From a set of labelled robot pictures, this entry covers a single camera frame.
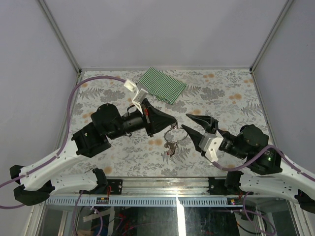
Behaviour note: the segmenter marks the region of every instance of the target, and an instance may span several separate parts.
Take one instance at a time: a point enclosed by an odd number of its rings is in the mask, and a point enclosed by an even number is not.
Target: wire
[[[65,145],[66,145],[66,142],[68,140],[68,137],[69,137],[69,130],[70,130],[70,118],[71,118],[71,114],[70,114],[70,110],[71,110],[71,104],[72,104],[72,100],[73,100],[73,97],[74,97],[74,94],[76,92],[76,90],[84,83],[88,82],[88,81],[92,81],[92,80],[98,80],[98,79],[111,79],[111,80],[117,80],[117,81],[121,81],[121,82],[125,82],[126,80],[125,79],[121,79],[121,78],[118,78],[118,77],[113,77],[113,76],[95,76],[95,77],[91,77],[91,78],[88,78],[88,79],[85,79],[81,82],[79,82],[71,91],[70,93],[70,96],[69,96],[69,99],[68,99],[68,103],[67,103],[67,113],[66,113],[66,130],[65,130],[65,135],[64,135],[64,138],[63,138],[63,142],[62,142],[62,145],[61,147],[59,148],[59,150],[57,151],[56,155],[53,156],[51,159],[49,159],[48,161],[44,162],[43,164],[37,166],[36,168],[26,172],[26,175],[30,175],[32,173],[34,173],[35,171],[43,168],[44,166],[47,166],[48,164],[50,164],[51,162],[53,162],[59,155],[60,153],[63,151]],[[11,179],[7,182],[4,182],[2,184],[0,184],[0,188],[12,183],[12,182],[15,182],[19,179],[22,179],[24,178],[26,175],[21,175],[21,176],[18,176],[14,179]],[[17,206],[0,206],[0,209],[16,209],[16,208],[20,208],[20,207],[23,207],[24,204],[21,204],[21,205],[17,205]]]
[[[247,195],[248,195],[249,193],[250,193],[250,192],[247,192],[247,193],[245,194],[245,196],[244,196],[243,209],[244,209],[245,216],[247,217],[247,219],[249,220],[249,222],[255,227],[255,229],[257,229],[259,232],[261,232],[261,233],[263,233],[263,234],[266,234],[266,235],[269,235],[269,236],[275,235],[275,234],[277,233],[276,228],[275,228],[275,226],[268,220],[267,217],[265,217],[265,216],[263,216],[262,214],[259,214],[259,213],[257,213],[257,212],[254,212],[254,211],[251,211],[251,210],[246,210],[245,201],[246,201],[246,197],[247,197]],[[273,232],[272,232],[272,233],[268,233],[268,232],[266,232],[266,230],[265,230],[265,231],[261,230],[261,229],[250,219],[250,217],[248,216],[248,213],[255,214],[255,215],[261,217],[261,218],[262,218],[263,220],[265,220],[266,222],[268,222],[268,223],[271,225],[271,228],[273,229]]]
[[[240,195],[238,195],[238,200],[240,200],[242,198],[243,195],[243,191],[240,192]]]
[[[103,230],[103,217],[97,209],[95,209],[94,207],[92,209],[99,215],[99,218],[100,218],[100,228],[99,228],[98,234],[96,235],[96,236],[100,236]]]
[[[112,191],[112,186],[109,185],[107,188],[108,188],[107,189],[107,199],[108,199],[108,202],[109,202],[109,195],[110,195],[110,193]]]
[[[78,203],[79,203],[79,200],[80,200],[82,194],[83,194],[83,191],[81,191],[81,193],[80,193],[78,199],[75,201],[74,208],[73,208],[73,212],[72,212],[72,217],[71,217],[72,231],[73,231],[73,234],[74,234],[75,236],[77,236],[77,233],[76,233],[76,231],[75,231],[74,218],[75,218],[75,214],[76,214],[76,211],[77,211]]]
[[[265,231],[266,231],[266,230],[267,230],[267,225],[265,224],[266,221],[263,220],[263,222],[264,222]],[[261,235],[261,233],[258,233],[258,232],[251,232],[251,231],[245,229],[245,228],[244,228],[243,226],[241,226],[240,223],[238,223],[238,222],[237,222],[237,226],[240,227],[240,228],[241,228],[242,230],[244,230],[245,232],[251,234],[251,235]]]

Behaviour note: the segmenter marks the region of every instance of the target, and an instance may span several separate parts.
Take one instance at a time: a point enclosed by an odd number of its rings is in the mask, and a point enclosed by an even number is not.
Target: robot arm
[[[214,166],[229,171],[224,188],[220,188],[221,194],[259,192],[299,203],[302,209],[315,213],[315,174],[298,166],[280,150],[276,150],[276,147],[269,146],[269,137],[259,128],[253,124],[245,125],[234,136],[228,131],[219,130],[218,121],[213,117],[187,116],[205,129],[202,135],[182,125],[191,137],[196,151]],[[239,168],[224,168],[217,163],[218,150],[246,161]],[[244,174],[241,172],[244,167],[262,176]]]
[[[135,84],[125,83],[125,87],[136,96],[132,100],[137,108],[121,116],[113,104],[101,105],[91,115],[92,122],[73,134],[62,152],[43,168],[40,166],[57,155],[58,150],[29,166],[15,165],[10,168],[11,178],[25,176],[16,182],[20,185],[14,189],[14,197],[21,203],[31,206],[45,201],[51,194],[77,192],[87,190],[89,193],[104,192],[107,179],[103,170],[94,169],[79,175],[62,176],[58,173],[83,160],[109,149],[109,139],[116,139],[134,131],[145,129],[148,136],[162,131],[169,125],[175,125],[176,119],[155,109],[144,98],[145,90],[138,89]]]

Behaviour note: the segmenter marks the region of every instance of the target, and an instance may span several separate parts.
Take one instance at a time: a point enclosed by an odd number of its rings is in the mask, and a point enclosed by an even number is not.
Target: white bracket
[[[135,107],[143,114],[142,108],[141,108],[141,103],[143,99],[146,97],[148,92],[142,88],[141,86],[137,86],[135,82],[131,80],[126,80],[124,83],[124,86],[131,92],[133,92],[133,99],[131,102],[135,105]]]
[[[223,141],[222,135],[217,131],[215,134],[205,133],[199,147],[206,151],[205,156],[211,161],[218,161],[217,151]]]

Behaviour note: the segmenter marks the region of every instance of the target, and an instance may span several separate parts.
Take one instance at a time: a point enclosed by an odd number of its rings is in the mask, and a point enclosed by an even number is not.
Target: key ring
[[[182,128],[182,127],[178,127],[178,125],[176,124],[174,127],[172,127],[172,128],[170,128],[169,130],[167,130],[166,133],[164,134],[164,139],[165,139],[165,141],[167,141],[167,142],[180,142],[180,141],[182,141],[182,140],[184,140],[185,138],[188,137],[188,133],[187,133],[187,135],[186,135],[185,137],[183,137],[182,139],[180,139],[180,140],[176,140],[176,141],[167,140],[166,135],[167,135],[170,131],[172,131],[172,130],[174,130],[174,129],[183,129],[183,128]]]

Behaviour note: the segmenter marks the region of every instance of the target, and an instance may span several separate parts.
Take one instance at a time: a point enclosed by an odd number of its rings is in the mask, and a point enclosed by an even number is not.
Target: striped towel
[[[165,75],[153,67],[144,73],[139,83],[144,85],[148,93],[155,96],[157,100],[171,105],[187,86],[187,84]]]

